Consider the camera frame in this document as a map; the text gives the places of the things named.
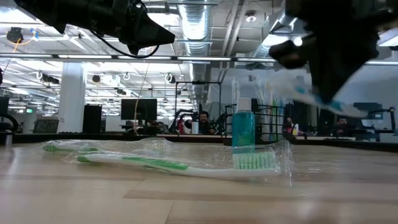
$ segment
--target white column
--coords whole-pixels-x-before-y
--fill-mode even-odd
[[[32,134],[37,120],[37,108],[27,107],[24,114],[24,134]]]
[[[393,61],[398,61],[398,51],[391,50],[391,57]]]
[[[63,63],[58,132],[82,132],[86,71],[82,63]]]

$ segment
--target person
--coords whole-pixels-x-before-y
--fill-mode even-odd
[[[349,136],[349,130],[352,127],[348,125],[347,119],[344,117],[338,118],[337,125],[333,127],[332,129],[332,135],[334,136]]]
[[[216,130],[210,127],[209,113],[202,111],[199,114],[199,133],[201,134],[214,134]]]

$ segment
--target mouthwash bottle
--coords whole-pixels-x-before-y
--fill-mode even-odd
[[[232,118],[232,152],[249,153],[255,148],[255,119],[251,98],[239,98],[238,110]]]

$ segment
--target speaker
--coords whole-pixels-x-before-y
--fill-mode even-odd
[[[86,105],[83,118],[83,133],[99,134],[101,132],[102,106]]]

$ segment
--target black cable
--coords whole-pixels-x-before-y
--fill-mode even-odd
[[[143,59],[143,58],[147,58],[150,57],[152,55],[154,55],[156,53],[156,51],[159,49],[159,45],[156,45],[156,48],[154,51],[152,51],[150,54],[147,55],[143,55],[143,56],[138,56],[138,55],[132,55],[132,54],[127,54],[119,49],[117,49],[116,47],[113,47],[108,41],[106,41],[104,38],[102,38],[102,36],[98,35],[96,32],[90,30],[90,32],[96,36],[99,40],[101,40],[102,42],[104,42],[108,47],[112,48],[113,50],[127,56],[127,57],[131,57],[131,58],[136,58],[136,59]]]
[[[140,3],[142,6],[144,6],[145,12],[148,13],[147,6],[141,0],[138,1],[138,3]]]

